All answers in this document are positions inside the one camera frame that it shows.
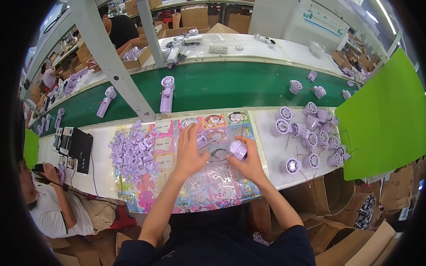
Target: beige pants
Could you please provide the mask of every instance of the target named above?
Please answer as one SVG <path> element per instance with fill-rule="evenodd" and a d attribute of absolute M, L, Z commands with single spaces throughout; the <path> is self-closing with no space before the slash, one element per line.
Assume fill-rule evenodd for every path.
<path fill-rule="evenodd" d="M 94 200 L 87 200 L 87 197 L 76 193 L 75 191 L 76 189 L 71 187 L 69 188 L 69 192 L 77 196 L 81 202 L 81 205 L 83 205 L 83 208 L 86 210 L 90 216 L 90 219 L 92 220 L 92 235 L 96 235 L 100 231 L 108 229 L 115 220 L 116 205 L 114 204 L 118 204 L 118 200 L 103 197 L 96 197 Z"/>

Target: green conveyor belt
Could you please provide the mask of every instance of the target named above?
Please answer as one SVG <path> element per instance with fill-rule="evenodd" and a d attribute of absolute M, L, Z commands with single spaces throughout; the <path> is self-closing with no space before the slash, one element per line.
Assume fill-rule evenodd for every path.
<path fill-rule="evenodd" d="M 308 101 L 318 106 L 337 107 L 344 101 L 339 92 L 347 89 L 353 94 L 356 89 L 355 86 L 348 88 L 346 80 L 324 73 L 318 73 L 315 81 L 311 82 L 307 78 L 309 72 L 307 69 L 266 63 L 219 62 L 181 65 L 172 70 L 156 69 L 131 77 L 156 113 L 160 112 L 160 82 L 168 75 L 175 78 L 176 85 L 173 112 L 283 106 L 285 102 L 290 106 L 304 106 Z M 323 86 L 327 94 L 317 99 L 313 90 L 303 89 L 293 95 L 289 92 L 288 80 L 298 80 L 304 88 Z M 105 90 L 109 86 L 110 82 L 98 85 L 56 106 L 49 111 L 52 115 L 51 124 L 55 123 L 60 107 L 65 109 L 61 127 L 82 127 L 136 117 L 136 113 L 120 95 L 111 101 L 103 118 L 96 116 L 99 102 L 105 97 Z M 32 125 L 34 132 L 37 132 L 39 123 L 41 119 Z M 50 130 L 43 132 L 43 136 L 54 132 L 54 126 L 50 126 Z"/>

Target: worker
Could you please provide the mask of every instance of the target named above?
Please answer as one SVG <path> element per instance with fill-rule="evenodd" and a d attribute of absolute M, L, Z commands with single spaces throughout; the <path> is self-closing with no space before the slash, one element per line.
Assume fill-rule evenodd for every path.
<path fill-rule="evenodd" d="M 135 24 L 128 16 L 118 15 L 109 18 L 108 8 L 108 5 L 104 5 L 98 11 L 112 44 L 115 46 L 117 53 L 121 54 L 129 44 L 140 42 L 141 39 Z M 98 68 L 93 58 L 89 58 L 86 63 L 90 69 Z"/>
<path fill-rule="evenodd" d="M 45 236 L 96 235 L 114 222 L 117 200 L 88 200 L 86 194 L 72 188 L 65 192 L 50 163 L 43 163 L 43 175 L 51 182 L 49 185 L 33 182 L 23 157 L 18 166 L 23 198 L 35 225 Z"/>
<path fill-rule="evenodd" d="M 43 75 L 43 83 L 46 85 L 48 91 L 51 90 L 55 84 L 58 82 L 58 77 L 61 77 L 63 74 L 63 70 L 56 73 L 55 66 L 49 68 L 47 63 L 43 63 L 41 65 L 41 74 Z"/>
<path fill-rule="evenodd" d="M 121 244 L 114 266 L 315 265 L 314 251 L 302 220 L 266 177 L 256 142 L 249 138 L 235 137 L 247 147 L 246 160 L 240 162 L 235 157 L 229 157 L 228 161 L 257 185 L 284 232 L 270 245 L 253 240 L 253 236 L 244 230 L 245 223 L 234 222 L 238 220 L 236 212 L 245 207 L 244 204 L 171 216 L 185 180 L 203 169 L 209 159 L 207 152 L 200 155 L 197 148 L 199 126 L 193 123 L 181 132 L 176 166 L 148 213 L 138 240 L 127 240 Z M 222 216 L 221 211 L 227 211 L 227 216 Z M 201 219 L 200 215 L 209 217 Z M 212 223 L 218 220 L 215 218 L 217 216 L 221 216 L 219 222 Z M 159 241 L 162 241 L 167 222 L 171 227 L 170 238 L 164 247 L 156 249 Z"/>

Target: black shirt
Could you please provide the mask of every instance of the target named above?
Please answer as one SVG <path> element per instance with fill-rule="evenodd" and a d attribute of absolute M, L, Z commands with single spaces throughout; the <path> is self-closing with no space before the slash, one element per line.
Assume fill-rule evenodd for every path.
<path fill-rule="evenodd" d="M 289 228 L 270 246 L 229 228 L 202 234 L 186 232 L 178 239 L 170 233 L 170 239 L 160 249 L 154 249 L 146 241 L 124 241 L 114 266 L 141 265 L 314 266 L 315 256 L 303 226 Z"/>
<path fill-rule="evenodd" d="M 123 44 L 127 43 L 129 40 L 139 37 L 138 30 L 128 16 L 118 15 L 110 18 L 110 20 L 112 26 L 109 38 L 116 49 L 122 47 Z"/>

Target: fluorescent light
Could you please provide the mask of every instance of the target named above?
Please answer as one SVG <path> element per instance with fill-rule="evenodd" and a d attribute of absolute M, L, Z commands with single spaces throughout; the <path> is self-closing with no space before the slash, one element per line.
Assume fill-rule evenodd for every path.
<path fill-rule="evenodd" d="M 378 21 L 377 21 L 377 19 L 370 13 L 370 12 L 368 12 L 368 11 L 366 11 L 367 12 L 367 15 L 370 17 L 370 18 L 372 18 L 376 23 L 379 23 Z"/>
<path fill-rule="evenodd" d="M 391 25 L 392 32 L 394 33 L 394 35 L 396 35 L 397 32 L 395 31 L 395 28 L 394 28 L 394 25 L 392 24 L 391 18 L 389 17 L 388 13 L 386 13 L 384 6 L 382 5 L 382 3 L 380 3 L 379 0 L 376 0 L 376 2 L 379 4 L 380 8 L 382 9 L 382 12 L 385 14 L 385 17 L 388 20 L 389 25 Z"/>

